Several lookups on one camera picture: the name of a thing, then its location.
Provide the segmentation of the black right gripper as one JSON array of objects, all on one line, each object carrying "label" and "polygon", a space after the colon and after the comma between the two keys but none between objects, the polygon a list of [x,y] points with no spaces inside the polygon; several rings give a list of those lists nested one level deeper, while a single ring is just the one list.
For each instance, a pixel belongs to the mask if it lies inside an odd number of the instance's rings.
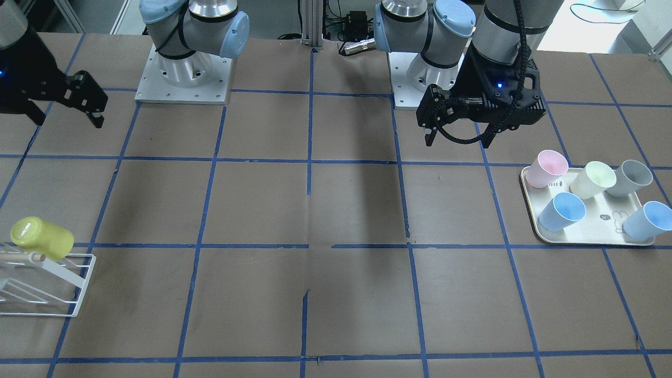
[{"label": "black right gripper", "polygon": [[24,114],[43,126],[46,114],[32,100],[57,101],[83,112],[96,129],[103,127],[108,95],[87,71],[65,75],[43,39],[28,26],[2,48],[2,114]]}]

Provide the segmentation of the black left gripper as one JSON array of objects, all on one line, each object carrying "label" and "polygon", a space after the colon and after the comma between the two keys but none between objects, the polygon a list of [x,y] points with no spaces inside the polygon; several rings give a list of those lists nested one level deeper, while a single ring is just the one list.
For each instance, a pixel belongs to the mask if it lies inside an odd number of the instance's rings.
[{"label": "black left gripper", "polygon": [[[497,134],[506,130],[507,120],[512,114],[516,101],[514,90],[515,76],[523,67],[519,48],[514,48],[514,61],[498,63],[478,52],[474,45],[467,50],[455,85],[451,88],[451,99],[457,103],[452,107],[448,122],[458,119],[470,119],[477,122],[489,122],[480,135],[482,148],[488,149]],[[417,126],[424,131],[425,146],[434,144],[435,137],[442,124],[446,112],[444,90],[437,84],[430,84],[417,107]],[[504,123],[499,122],[507,110],[513,106],[511,114]]]}]

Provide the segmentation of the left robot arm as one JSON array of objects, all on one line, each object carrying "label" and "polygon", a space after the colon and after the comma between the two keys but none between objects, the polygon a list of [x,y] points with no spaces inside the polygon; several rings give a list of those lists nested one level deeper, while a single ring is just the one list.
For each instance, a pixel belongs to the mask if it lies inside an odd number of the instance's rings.
[{"label": "left robot arm", "polygon": [[422,99],[416,118],[425,144],[435,137],[489,148],[497,134],[547,113],[533,55],[561,1],[381,1],[373,18],[377,49],[414,53],[408,78]]}]

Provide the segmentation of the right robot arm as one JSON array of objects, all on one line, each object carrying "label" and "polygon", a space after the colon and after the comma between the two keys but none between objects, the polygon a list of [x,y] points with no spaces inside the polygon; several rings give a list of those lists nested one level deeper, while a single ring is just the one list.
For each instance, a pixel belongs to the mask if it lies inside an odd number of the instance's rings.
[{"label": "right robot arm", "polygon": [[[136,100],[144,103],[224,104],[230,68],[249,38],[249,16],[236,1],[142,1],[153,51]],[[108,94],[87,71],[67,75],[14,1],[1,7],[1,111],[41,126],[36,101],[55,101],[103,125]]]}]

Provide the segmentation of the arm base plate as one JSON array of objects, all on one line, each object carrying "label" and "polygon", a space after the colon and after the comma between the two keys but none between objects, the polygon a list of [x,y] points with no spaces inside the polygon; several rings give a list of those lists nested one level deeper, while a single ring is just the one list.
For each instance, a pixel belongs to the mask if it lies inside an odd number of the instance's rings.
[{"label": "arm base plate", "polygon": [[430,84],[445,90],[451,89],[456,83],[463,60],[464,54],[456,66],[441,69],[428,65],[419,53],[388,53],[396,110],[416,110]]},{"label": "arm base plate", "polygon": [[225,105],[235,60],[196,52],[171,60],[151,47],[135,100],[141,103]]}]

